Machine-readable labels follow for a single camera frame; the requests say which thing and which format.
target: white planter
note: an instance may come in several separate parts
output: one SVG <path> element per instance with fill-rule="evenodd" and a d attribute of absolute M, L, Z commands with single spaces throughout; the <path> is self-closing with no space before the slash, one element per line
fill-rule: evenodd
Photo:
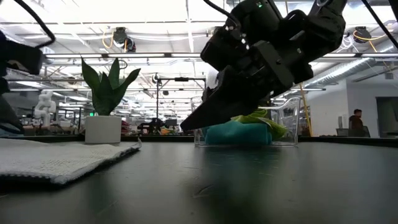
<path fill-rule="evenodd" d="M 86 143 L 119 143 L 122 119 L 117 116 L 88 116 L 86 117 L 85 128 Z"/>

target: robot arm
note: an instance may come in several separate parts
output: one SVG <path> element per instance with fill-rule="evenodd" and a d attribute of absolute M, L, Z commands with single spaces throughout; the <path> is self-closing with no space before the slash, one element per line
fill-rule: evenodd
<path fill-rule="evenodd" d="M 248 115 L 269 93 L 278 95 L 312 78 L 308 63 L 341 43 L 345 29 L 341 13 L 346 3 L 317 0 L 309 15 L 295 10 L 285 18 L 272 0 L 239 3 L 201 52 L 202 60 L 219 71 L 218 86 L 181 124 L 182 129 Z"/>

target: teal cloth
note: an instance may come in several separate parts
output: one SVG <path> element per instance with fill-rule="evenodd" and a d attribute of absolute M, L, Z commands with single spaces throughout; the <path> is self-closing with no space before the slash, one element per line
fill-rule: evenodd
<path fill-rule="evenodd" d="M 238 121 L 228 121 L 225 124 L 214 125 L 202 129 L 205 142 L 209 145 L 215 144 L 252 144 L 270 145 L 272 134 L 265 123 L 243 124 Z"/>

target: desk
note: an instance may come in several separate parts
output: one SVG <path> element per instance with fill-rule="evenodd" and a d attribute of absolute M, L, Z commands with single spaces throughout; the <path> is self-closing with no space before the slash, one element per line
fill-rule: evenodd
<path fill-rule="evenodd" d="M 64 189 L 0 193 L 0 223 L 398 223 L 397 161 L 389 147 L 144 142 Z"/>

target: snake plant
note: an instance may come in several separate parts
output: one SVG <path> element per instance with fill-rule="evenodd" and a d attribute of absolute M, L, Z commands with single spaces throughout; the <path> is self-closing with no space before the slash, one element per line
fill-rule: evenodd
<path fill-rule="evenodd" d="M 128 86 L 137 78 L 141 69 L 135 69 L 129 76 L 120 80 L 119 60 L 116 58 L 109 75 L 102 75 L 81 59 L 81 73 L 87 85 L 91 88 L 93 106 L 98 115 L 109 116 L 122 100 Z"/>

